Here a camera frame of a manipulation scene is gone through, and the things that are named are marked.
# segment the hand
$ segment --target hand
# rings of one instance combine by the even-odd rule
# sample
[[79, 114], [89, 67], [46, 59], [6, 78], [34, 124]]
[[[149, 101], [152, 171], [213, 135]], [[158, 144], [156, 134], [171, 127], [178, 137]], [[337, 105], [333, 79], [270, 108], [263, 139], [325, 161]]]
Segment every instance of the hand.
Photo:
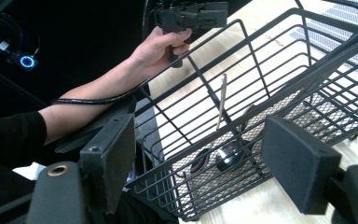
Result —
[[185, 40], [190, 36], [190, 29], [164, 34], [161, 28], [155, 27], [147, 39], [133, 52], [130, 59], [143, 65], [144, 69], [139, 75], [147, 79], [170, 63], [168, 46], [173, 46], [173, 53], [178, 56], [188, 52], [189, 45], [185, 43]]

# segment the black wire basket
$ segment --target black wire basket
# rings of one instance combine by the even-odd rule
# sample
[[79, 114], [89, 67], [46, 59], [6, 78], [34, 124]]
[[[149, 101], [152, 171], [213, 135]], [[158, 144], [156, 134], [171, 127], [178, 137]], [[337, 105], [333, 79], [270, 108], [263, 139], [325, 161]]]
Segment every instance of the black wire basket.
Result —
[[[231, 22], [194, 47], [183, 67], [142, 85], [135, 117], [143, 162], [127, 185], [137, 197], [189, 221], [270, 179], [260, 158], [266, 115], [328, 145], [357, 136], [358, 24], [296, 2], [251, 35]], [[221, 50], [206, 53], [212, 44]], [[149, 96], [147, 87], [173, 69], [183, 79]]]

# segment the black foam pad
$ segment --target black foam pad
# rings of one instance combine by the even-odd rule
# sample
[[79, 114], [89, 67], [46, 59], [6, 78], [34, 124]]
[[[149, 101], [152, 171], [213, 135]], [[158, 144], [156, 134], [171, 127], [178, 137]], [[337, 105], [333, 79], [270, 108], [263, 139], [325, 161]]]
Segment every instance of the black foam pad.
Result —
[[337, 173], [338, 152], [292, 121], [267, 116], [261, 157], [301, 213], [325, 213], [324, 189]]

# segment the person's arm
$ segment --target person's arm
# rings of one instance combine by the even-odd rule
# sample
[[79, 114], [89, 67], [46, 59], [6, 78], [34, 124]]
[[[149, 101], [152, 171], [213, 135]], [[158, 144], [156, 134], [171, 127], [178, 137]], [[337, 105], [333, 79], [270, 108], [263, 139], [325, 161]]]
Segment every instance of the person's arm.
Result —
[[[129, 91], [168, 65], [168, 46], [173, 46], [173, 53], [177, 55], [187, 52], [189, 45], [184, 41], [190, 35], [190, 30], [164, 35], [162, 30], [156, 27], [127, 60], [94, 81], [68, 91], [62, 98], [102, 99]], [[46, 143], [85, 126], [108, 106], [51, 105], [40, 110], [39, 113], [47, 126]]]

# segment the blue light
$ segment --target blue light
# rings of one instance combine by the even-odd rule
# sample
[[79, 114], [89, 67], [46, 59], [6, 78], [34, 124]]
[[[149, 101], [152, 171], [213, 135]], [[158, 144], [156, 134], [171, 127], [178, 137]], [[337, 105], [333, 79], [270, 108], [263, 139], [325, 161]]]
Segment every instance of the blue light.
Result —
[[30, 56], [22, 56], [20, 58], [20, 64], [23, 66], [23, 67], [26, 67], [26, 68], [32, 68], [35, 66], [35, 61], [34, 61], [34, 58], [33, 57], [30, 57]]

